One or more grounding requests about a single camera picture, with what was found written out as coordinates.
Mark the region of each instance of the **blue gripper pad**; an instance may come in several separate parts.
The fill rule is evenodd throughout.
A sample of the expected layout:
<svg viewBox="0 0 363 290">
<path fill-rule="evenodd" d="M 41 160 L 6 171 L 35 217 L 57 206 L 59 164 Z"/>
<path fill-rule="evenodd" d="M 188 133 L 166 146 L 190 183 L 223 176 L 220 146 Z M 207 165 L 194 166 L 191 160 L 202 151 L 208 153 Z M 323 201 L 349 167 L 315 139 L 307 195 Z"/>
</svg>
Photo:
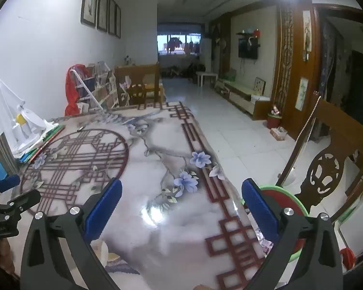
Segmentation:
<svg viewBox="0 0 363 290">
<path fill-rule="evenodd" d="M 14 188 L 16 185 L 20 184 L 20 177 L 15 174 L 4 180 L 0 180 L 0 193 L 4 193 L 5 191 Z"/>
<path fill-rule="evenodd" d="M 275 243 L 280 239 L 278 235 L 278 219 L 261 197 L 260 192 L 254 187 L 253 183 L 254 181 L 252 179 L 244 180 L 242 183 L 242 198 L 261 229 L 264 238 Z"/>
<path fill-rule="evenodd" d="M 111 182 L 112 183 L 109 186 L 106 186 L 105 190 L 99 194 L 101 197 L 85 220 L 83 237 L 88 243 L 99 238 L 122 196 L 121 181 L 112 179 Z"/>
</svg>

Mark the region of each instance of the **white floor tile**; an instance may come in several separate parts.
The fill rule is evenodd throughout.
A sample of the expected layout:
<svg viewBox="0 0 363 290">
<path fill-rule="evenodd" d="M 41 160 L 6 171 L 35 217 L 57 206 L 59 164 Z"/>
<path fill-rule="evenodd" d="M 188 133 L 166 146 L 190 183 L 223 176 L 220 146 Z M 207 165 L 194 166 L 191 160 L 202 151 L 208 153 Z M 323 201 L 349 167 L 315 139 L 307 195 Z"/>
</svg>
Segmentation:
<svg viewBox="0 0 363 290">
<path fill-rule="evenodd" d="M 291 148 L 293 149 L 295 146 L 295 141 L 289 135 L 286 136 L 284 141 L 276 140 L 272 134 L 270 134 L 270 130 L 268 128 L 260 128 L 254 129 L 260 138 L 271 148 L 271 149 L 282 149 L 282 148 Z"/>
<path fill-rule="evenodd" d="M 263 129 L 263 128 L 267 129 L 267 121 L 266 120 L 251 120 L 250 128 L 253 130 L 258 130 L 258 129 Z"/>
<path fill-rule="evenodd" d="M 240 196 L 242 196 L 242 183 L 244 180 L 251 177 L 250 172 L 238 157 L 221 159 L 220 163 L 225 176 L 233 186 L 235 186 Z"/>
<path fill-rule="evenodd" d="M 205 137 L 219 159 L 236 156 L 234 150 L 230 147 L 220 132 L 207 132 Z"/>
<path fill-rule="evenodd" d="M 275 185 L 285 165 L 277 151 L 240 157 L 257 185 Z"/>
<path fill-rule="evenodd" d="M 271 150 L 269 145 L 252 129 L 223 130 L 221 132 L 238 156 L 252 155 Z"/>
<path fill-rule="evenodd" d="M 240 115 L 227 116 L 207 116 L 204 122 L 211 123 L 217 130 L 225 132 L 227 130 L 249 130 L 249 125 L 245 122 L 245 117 Z"/>
<path fill-rule="evenodd" d="M 311 164 L 311 162 L 314 158 L 308 151 L 309 148 L 311 148 L 311 147 L 312 147 L 311 145 L 308 145 L 307 148 L 305 149 L 305 151 L 302 152 L 301 154 L 299 154 L 299 156 L 297 157 L 297 160 L 295 161 L 295 164 L 294 164 L 294 169 L 295 169 L 294 175 L 295 175 L 296 179 L 295 179 L 295 181 L 291 181 L 291 183 L 300 183 L 301 184 L 302 181 L 307 176 L 309 165 Z M 288 160 L 293 152 L 293 148 L 289 147 L 289 148 L 277 149 L 277 152 L 283 158 L 283 160 L 285 161 L 285 164 L 288 162 Z"/>
</svg>

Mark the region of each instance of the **small box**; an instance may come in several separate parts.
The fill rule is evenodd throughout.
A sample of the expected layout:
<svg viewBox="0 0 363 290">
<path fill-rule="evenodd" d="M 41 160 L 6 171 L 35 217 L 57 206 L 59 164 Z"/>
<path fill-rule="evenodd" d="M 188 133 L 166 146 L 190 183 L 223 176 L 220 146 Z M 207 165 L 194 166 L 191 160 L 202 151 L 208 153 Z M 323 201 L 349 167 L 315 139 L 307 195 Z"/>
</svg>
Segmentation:
<svg viewBox="0 0 363 290">
<path fill-rule="evenodd" d="M 273 128 L 270 130 L 270 134 L 272 134 L 276 140 L 284 141 L 285 137 L 287 136 L 287 131 L 284 129 L 281 131 L 279 129 Z"/>
</svg>

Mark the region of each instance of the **red cloth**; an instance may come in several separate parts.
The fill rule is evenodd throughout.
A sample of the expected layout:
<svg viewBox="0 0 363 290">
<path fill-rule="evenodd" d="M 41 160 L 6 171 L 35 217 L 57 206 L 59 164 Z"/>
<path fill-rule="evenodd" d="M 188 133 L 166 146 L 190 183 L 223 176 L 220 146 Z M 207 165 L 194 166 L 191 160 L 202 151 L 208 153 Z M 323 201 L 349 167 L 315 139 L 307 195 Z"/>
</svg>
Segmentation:
<svg viewBox="0 0 363 290">
<path fill-rule="evenodd" d="M 343 255 L 343 265 L 347 268 L 347 270 L 352 269 L 356 262 L 356 257 L 353 254 L 353 251 L 346 247 L 340 251 L 340 254 Z"/>
<path fill-rule="evenodd" d="M 79 99 L 79 94 L 76 91 L 75 75 L 70 73 L 70 70 L 74 67 L 80 69 L 82 71 L 82 73 L 84 75 L 86 75 L 87 77 L 91 76 L 91 74 L 87 70 L 86 66 L 84 66 L 82 64 L 73 65 L 67 71 L 65 88 L 66 88 L 66 98 L 67 98 L 68 105 L 65 109 L 65 116 L 73 116 L 75 114 L 79 114 L 79 109 L 76 105 L 76 102 Z"/>
</svg>

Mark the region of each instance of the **circular lattice pattern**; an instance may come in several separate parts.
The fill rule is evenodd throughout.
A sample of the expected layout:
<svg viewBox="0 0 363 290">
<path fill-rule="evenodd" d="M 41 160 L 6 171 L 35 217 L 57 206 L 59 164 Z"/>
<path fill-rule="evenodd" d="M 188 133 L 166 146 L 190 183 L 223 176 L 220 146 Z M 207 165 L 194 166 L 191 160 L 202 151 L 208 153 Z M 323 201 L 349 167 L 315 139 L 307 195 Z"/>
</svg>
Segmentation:
<svg viewBox="0 0 363 290">
<path fill-rule="evenodd" d="M 99 193 L 113 177 L 120 178 L 128 162 L 123 136 L 111 130 L 82 130 L 63 136 L 25 170 L 20 193 L 38 189 L 41 201 L 32 214 L 61 215 Z"/>
</svg>

